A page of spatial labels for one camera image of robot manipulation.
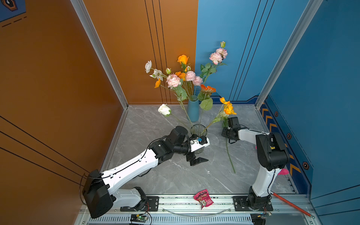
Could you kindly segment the clear glass vase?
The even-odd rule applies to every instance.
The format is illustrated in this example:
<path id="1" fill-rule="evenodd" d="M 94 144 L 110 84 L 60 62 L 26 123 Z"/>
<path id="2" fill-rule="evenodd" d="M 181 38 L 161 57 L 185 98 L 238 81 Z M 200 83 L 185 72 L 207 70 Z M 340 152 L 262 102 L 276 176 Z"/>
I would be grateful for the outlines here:
<path id="1" fill-rule="evenodd" d="M 190 134 L 191 134 L 191 137 L 193 136 L 193 135 L 196 135 L 196 136 L 207 136 L 207 128 L 204 126 L 204 125 L 201 125 L 201 124 L 195 124 L 195 125 L 193 125 L 192 127 L 191 127 L 191 129 L 190 129 Z M 199 154 L 199 153 L 202 153 L 203 152 L 203 150 L 204 150 L 204 148 L 203 149 L 200 149 L 200 150 L 198 150 L 198 151 L 196 151 L 196 152 L 194 152 L 195 154 Z"/>

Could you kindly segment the yellow poppy flower stem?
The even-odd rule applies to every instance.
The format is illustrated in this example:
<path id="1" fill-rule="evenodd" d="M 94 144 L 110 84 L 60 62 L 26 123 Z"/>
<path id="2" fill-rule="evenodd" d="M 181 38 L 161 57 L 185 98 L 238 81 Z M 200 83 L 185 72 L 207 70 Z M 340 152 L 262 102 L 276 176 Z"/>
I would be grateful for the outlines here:
<path id="1" fill-rule="evenodd" d="M 234 107 L 230 101 L 226 101 L 224 97 L 220 99 L 220 102 L 223 104 L 220 107 L 220 110 L 216 117 L 209 123 L 209 125 L 205 128 L 208 129 L 212 124 L 220 122 L 221 120 L 227 119 L 230 115 L 236 115 L 237 113 L 234 111 Z M 200 108 L 202 110 L 208 111 L 212 109 L 213 100 L 211 98 L 205 99 L 201 102 Z"/>

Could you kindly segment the orange gerbera stem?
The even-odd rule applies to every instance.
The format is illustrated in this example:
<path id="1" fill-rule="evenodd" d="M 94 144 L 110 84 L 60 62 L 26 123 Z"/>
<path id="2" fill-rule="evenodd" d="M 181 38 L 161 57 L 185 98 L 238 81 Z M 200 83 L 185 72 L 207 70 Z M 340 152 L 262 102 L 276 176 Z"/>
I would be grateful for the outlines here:
<path id="1" fill-rule="evenodd" d="M 200 123 L 202 121 L 202 116 L 204 111 L 209 111 L 212 108 L 212 101 L 210 101 L 212 94 L 216 92 L 216 89 L 211 86 L 205 86 L 204 84 L 201 84 L 201 89 L 198 94 L 198 100 L 200 103 L 201 108 L 201 114 L 200 114 Z"/>

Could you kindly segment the teal cylindrical vase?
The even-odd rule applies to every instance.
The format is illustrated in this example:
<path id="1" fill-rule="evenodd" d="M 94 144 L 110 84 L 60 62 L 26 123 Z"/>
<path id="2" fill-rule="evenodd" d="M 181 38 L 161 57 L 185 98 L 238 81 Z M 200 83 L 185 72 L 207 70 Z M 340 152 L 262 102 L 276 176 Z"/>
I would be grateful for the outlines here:
<path id="1" fill-rule="evenodd" d="M 191 122 L 196 122 L 199 119 L 199 100 L 196 95 L 191 96 L 188 101 L 187 115 Z"/>

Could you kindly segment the orange yellow small flower stem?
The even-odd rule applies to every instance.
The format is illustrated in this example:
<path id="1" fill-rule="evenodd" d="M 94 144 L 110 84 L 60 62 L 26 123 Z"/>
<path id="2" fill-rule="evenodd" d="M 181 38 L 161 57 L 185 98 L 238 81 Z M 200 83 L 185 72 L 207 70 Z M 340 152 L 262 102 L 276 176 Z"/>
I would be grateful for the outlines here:
<path id="1" fill-rule="evenodd" d="M 188 99 L 188 94 L 185 88 L 182 86 L 184 79 L 180 78 L 178 75 L 164 75 L 160 70 L 154 70 L 150 77 L 157 79 L 155 88 L 162 86 L 167 90 L 172 91 L 176 95 L 178 101 L 184 101 Z"/>

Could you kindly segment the pink rose spray stem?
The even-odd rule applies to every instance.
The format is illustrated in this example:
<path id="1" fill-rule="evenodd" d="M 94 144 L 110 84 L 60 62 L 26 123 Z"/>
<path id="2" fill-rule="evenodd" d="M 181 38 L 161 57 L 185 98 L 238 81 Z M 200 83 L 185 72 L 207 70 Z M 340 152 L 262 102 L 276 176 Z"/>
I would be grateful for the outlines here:
<path id="1" fill-rule="evenodd" d="M 205 85 L 209 76 L 215 74 L 219 66 L 226 65 L 223 61 L 227 58 L 228 52 L 226 50 L 227 43 L 225 41 L 220 42 L 220 48 L 217 48 L 213 53 L 210 54 L 210 62 L 200 65 L 201 74 L 200 77 L 203 80 L 202 85 Z"/>

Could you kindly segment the yellow rose stem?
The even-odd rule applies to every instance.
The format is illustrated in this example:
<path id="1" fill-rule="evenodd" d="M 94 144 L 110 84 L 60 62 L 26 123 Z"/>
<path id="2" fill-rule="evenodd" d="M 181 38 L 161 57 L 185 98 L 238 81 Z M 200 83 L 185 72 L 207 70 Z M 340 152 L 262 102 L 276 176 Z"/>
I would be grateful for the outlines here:
<path id="1" fill-rule="evenodd" d="M 191 70 L 190 65 L 188 64 L 188 56 L 184 54 L 180 55 L 177 62 L 180 64 L 182 71 L 177 72 L 176 75 L 183 81 L 182 86 L 187 92 L 188 96 L 191 98 L 191 96 L 193 95 L 192 84 L 190 84 L 190 81 L 186 80 L 187 72 Z"/>

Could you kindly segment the cream pink rose stem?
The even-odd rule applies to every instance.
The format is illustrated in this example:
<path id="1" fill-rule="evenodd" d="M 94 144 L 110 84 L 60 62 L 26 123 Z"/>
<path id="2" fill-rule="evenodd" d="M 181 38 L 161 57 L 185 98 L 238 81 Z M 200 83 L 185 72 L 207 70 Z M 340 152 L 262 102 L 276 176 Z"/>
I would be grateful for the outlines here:
<path id="1" fill-rule="evenodd" d="M 193 81 L 188 80 L 187 71 L 172 72 L 170 68 L 165 70 L 166 88 L 173 91 L 176 95 L 177 101 L 180 103 L 181 108 L 185 111 L 190 125 L 193 126 L 194 122 L 191 121 L 188 108 L 185 107 L 184 102 L 188 101 L 188 106 L 191 101 L 194 101 L 194 87 Z"/>

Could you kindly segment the white flower stem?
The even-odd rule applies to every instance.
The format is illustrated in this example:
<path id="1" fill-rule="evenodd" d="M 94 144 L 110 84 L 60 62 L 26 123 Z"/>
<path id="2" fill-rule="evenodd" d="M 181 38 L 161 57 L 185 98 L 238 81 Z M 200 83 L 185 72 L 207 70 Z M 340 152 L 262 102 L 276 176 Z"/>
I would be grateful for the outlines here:
<path id="1" fill-rule="evenodd" d="M 171 70 L 169 68 L 166 69 L 166 73 L 164 74 L 161 70 L 152 67 L 152 61 L 147 61 L 145 64 L 145 72 L 149 74 L 152 72 L 150 77 L 156 79 L 155 88 L 159 88 L 163 81 L 166 82 L 168 89 L 173 89 L 179 87 L 182 82 L 181 79 L 176 74 L 171 74 Z"/>

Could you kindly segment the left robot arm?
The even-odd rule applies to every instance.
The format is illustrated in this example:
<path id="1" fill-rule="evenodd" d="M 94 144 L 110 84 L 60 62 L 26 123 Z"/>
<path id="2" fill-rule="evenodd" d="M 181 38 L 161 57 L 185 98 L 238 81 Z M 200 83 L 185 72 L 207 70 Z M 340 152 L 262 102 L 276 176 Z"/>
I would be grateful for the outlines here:
<path id="1" fill-rule="evenodd" d="M 91 218 L 99 218 L 113 208 L 144 209 L 147 196 L 140 187 L 122 189 L 130 180 L 170 160 L 175 154 L 184 155 L 191 166 L 207 160 L 196 157 L 195 151 L 207 147 L 206 136 L 189 136 L 188 130 L 176 126 L 167 136 L 152 141 L 146 150 L 131 160 L 103 172 L 94 170 L 86 177 L 82 190 Z"/>

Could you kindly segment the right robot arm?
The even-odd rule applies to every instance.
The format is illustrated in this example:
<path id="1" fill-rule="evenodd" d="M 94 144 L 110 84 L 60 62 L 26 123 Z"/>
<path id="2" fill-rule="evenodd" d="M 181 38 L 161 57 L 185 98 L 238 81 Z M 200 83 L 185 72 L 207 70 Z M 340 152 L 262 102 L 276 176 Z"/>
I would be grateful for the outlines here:
<path id="1" fill-rule="evenodd" d="M 255 183 L 250 187 L 247 205 L 257 211 L 271 201 L 271 189 L 277 175 L 290 162 L 290 155 L 280 133 L 266 133 L 242 127 L 237 117 L 227 119 L 222 136 L 229 141 L 245 141 L 256 146 L 260 169 Z"/>

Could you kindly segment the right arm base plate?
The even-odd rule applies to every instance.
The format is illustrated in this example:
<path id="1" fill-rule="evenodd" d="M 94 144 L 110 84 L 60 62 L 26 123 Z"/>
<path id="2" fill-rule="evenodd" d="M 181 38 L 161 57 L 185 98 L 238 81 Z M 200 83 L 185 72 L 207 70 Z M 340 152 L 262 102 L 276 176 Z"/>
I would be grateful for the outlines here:
<path id="1" fill-rule="evenodd" d="M 251 207 L 247 196 L 233 196 L 232 200 L 236 212 L 272 212 L 274 210 L 270 201 Z"/>

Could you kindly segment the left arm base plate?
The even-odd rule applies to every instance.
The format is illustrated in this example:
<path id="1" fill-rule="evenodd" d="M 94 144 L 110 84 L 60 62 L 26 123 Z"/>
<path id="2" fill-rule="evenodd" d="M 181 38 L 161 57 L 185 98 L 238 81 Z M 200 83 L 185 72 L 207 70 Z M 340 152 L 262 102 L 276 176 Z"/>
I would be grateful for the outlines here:
<path id="1" fill-rule="evenodd" d="M 121 212 L 157 212 L 159 207 L 158 196 L 148 196 L 142 199 L 135 207 L 121 207 Z"/>

